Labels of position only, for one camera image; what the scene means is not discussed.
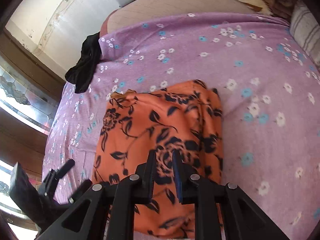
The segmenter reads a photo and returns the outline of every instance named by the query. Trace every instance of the floral bedsheet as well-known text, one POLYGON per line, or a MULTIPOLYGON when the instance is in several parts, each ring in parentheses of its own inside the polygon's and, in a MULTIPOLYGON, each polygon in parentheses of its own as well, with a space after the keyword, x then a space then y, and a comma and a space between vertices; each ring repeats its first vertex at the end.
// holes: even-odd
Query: floral bedsheet
POLYGON ((107 34, 89 89, 67 83, 43 173, 76 166, 56 198, 91 177, 111 93, 149 92, 199 79, 223 107, 223 183, 238 184, 292 240, 320 219, 320 75, 284 20, 202 13, 155 19, 107 34))

